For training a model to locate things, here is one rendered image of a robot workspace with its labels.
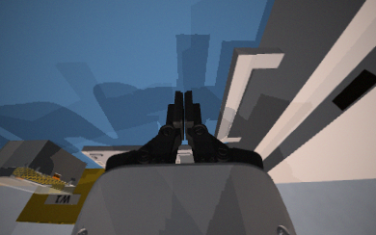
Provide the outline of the blue flat mat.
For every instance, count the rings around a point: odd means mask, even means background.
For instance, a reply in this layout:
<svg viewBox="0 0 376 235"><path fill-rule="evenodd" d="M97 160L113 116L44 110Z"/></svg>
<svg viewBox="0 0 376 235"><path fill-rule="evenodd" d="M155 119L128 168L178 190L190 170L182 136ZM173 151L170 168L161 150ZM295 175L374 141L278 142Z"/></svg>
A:
<svg viewBox="0 0 376 235"><path fill-rule="evenodd" d="M145 145L175 92L212 136L234 47L259 47L275 0L0 0L0 149Z"/></svg>

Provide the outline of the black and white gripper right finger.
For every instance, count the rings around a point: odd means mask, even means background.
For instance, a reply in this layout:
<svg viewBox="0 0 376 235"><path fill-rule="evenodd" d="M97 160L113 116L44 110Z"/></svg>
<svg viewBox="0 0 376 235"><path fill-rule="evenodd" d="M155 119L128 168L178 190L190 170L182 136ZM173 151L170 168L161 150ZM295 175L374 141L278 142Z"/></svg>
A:
<svg viewBox="0 0 376 235"><path fill-rule="evenodd" d="M246 163L263 169L260 154L255 151L229 148L208 133L207 127L201 123L200 103L193 103L192 91L184 93L185 138L192 147L195 163Z"/></svg>

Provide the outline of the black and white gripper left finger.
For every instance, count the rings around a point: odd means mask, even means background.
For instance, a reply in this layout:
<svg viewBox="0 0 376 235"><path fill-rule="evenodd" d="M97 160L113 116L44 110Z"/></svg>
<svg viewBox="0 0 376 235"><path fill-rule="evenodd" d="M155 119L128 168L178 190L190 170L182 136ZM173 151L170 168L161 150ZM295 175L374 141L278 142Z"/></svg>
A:
<svg viewBox="0 0 376 235"><path fill-rule="evenodd" d="M106 162L106 170L124 165L175 164L178 147L184 141L183 92L175 92L175 104L168 105L166 124L139 150L112 155Z"/></svg>

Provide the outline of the olive-brown open-top box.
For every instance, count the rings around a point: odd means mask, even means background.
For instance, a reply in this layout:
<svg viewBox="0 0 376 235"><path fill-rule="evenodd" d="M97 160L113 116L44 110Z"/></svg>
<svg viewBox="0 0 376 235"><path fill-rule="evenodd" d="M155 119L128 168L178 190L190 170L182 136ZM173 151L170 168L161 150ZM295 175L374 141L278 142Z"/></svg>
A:
<svg viewBox="0 0 376 235"><path fill-rule="evenodd" d="M105 169L85 169L73 195L32 194L16 222L75 224L92 185Z"/></svg>

